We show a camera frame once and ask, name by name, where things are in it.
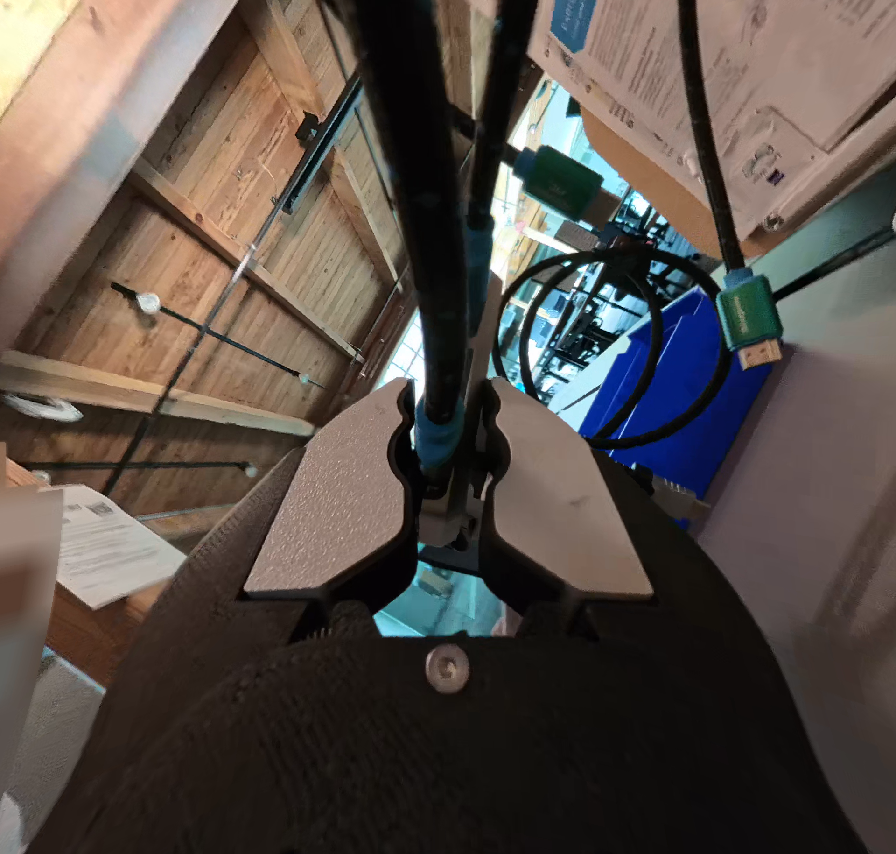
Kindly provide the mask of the printed paper sheets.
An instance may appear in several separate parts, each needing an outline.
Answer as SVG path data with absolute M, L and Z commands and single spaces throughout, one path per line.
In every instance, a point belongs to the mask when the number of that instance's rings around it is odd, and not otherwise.
M 894 130 L 895 0 L 697 0 L 711 125 L 742 242 L 784 226 Z M 678 0 L 539 0 L 532 59 L 708 205 Z

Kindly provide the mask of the blue plastic bin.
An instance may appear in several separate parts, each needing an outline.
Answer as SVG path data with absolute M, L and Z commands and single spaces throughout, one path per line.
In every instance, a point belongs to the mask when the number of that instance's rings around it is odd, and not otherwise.
M 667 306 L 663 322 L 663 350 L 651 386 L 614 438 L 645 434 L 684 413 L 715 371 L 720 328 L 711 300 L 699 288 Z M 650 339 L 650 324 L 629 333 L 627 350 L 609 364 L 588 411 L 572 420 L 581 436 L 596 434 L 631 395 L 643 371 Z M 734 357 L 720 392 L 700 416 L 663 440 L 630 450 L 616 448 L 609 456 L 626 466 L 647 467 L 702 499 L 770 373 L 770 365 L 745 370 Z

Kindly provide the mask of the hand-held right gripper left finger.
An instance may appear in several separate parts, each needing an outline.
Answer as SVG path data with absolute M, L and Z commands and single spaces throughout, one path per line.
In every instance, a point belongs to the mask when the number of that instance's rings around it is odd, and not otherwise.
M 247 576 L 250 599 L 386 606 L 409 587 L 414 409 L 413 382 L 397 378 L 316 434 Z

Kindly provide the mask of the white printed paper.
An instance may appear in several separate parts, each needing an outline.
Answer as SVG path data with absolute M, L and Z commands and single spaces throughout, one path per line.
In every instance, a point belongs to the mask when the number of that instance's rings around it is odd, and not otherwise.
M 186 556 L 106 496 L 84 485 L 63 495 L 57 581 L 96 611 L 171 579 Z

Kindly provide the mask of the wooden panel frame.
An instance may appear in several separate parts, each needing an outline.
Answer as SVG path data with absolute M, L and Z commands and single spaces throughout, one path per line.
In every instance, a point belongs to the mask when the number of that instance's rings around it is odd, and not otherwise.
M 2 0 L 2 445 L 134 515 L 237 501 L 356 392 L 408 300 L 323 0 Z

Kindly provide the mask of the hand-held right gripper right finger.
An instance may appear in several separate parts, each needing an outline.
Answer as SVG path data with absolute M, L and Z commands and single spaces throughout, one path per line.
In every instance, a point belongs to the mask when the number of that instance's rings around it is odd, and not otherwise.
M 644 602 L 651 581 L 585 440 L 509 381 L 483 385 L 493 478 L 480 530 L 480 575 L 510 609 Z

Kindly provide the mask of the black metal rail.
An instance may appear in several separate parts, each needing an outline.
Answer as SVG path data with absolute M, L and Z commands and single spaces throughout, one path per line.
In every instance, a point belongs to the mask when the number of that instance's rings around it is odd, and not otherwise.
M 317 124 L 309 139 L 309 147 L 302 154 L 295 170 L 287 180 L 283 193 L 275 203 L 281 212 L 292 216 L 304 198 L 309 186 L 322 168 L 325 158 L 335 148 L 342 131 L 363 93 L 363 81 L 359 72 L 352 74 L 342 89 L 342 94 L 326 118 Z

